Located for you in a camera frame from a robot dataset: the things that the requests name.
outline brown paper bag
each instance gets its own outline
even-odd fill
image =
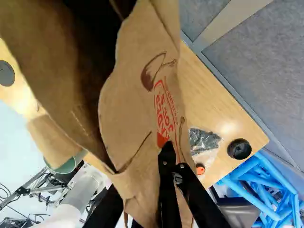
[[[107,152],[120,174],[110,176],[125,211],[143,227],[156,227],[157,156],[172,140],[177,162],[194,168],[177,81],[178,3],[138,0],[122,23],[116,64],[99,100],[99,124]],[[178,194],[184,227],[192,216]]]
[[[56,126],[48,115],[42,115],[28,122],[27,129],[53,169],[59,168],[82,150]]]
[[[97,107],[114,67],[121,21],[108,1],[83,7],[73,0],[1,1],[0,36],[51,119],[74,143],[111,166]]]
[[[125,211],[143,227],[156,227],[157,155],[166,140],[174,142],[177,162],[194,167],[176,77],[178,4],[137,1],[119,31],[115,69],[101,91],[98,118],[97,99],[114,66],[120,20],[107,1],[96,3],[106,7],[90,5],[91,10],[82,10],[77,1],[63,2],[3,1],[0,35],[51,119],[100,159]],[[98,18],[97,11],[107,17]],[[119,174],[114,175],[98,120]],[[178,198],[183,225],[190,227],[192,216]]]

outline gray carpet wall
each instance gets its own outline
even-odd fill
[[[230,0],[180,0],[181,30],[194,41]]]
[[[304,1],[274,0],[202,53],[304,171]]]

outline gray circular hole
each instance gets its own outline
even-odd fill
[[[15,72],[13,68],[8,62],[0,60],[0,85],[11,86],[14,82]]]

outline wooden table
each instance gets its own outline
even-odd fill
[[[194,157],[196,162],[206,165],[205,174],[199,178],[205,188],[208,188],[244,162],[228,156],[227,146],[231,141],[244,138],[249,141],[253,152],[257,152],[268,143],[268,138],[184,42],[181,42],[180,51],[178,78],[188,125],[213,131],[223,138],[220,148],[210,153],[210,156]],[[0,60],[9,62],[16,74],[12,86],[0,86],[0,99],[28,120],[45,114],[42,107],[37,110],[37,102],[2,39]],[[93,154],[89,153],[85,160],[103,170]]]

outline mushroom illustration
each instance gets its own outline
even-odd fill
[[[166,52],[161,52],[153,59],[151,59],[142,70],[141,80],[143,86],[148,90],[151,91],[154,86],[154,81],[156,78],[157,73],[165,66],[173,67],[176,63],[176,59],[168,62],[163,63],[166,57]]]

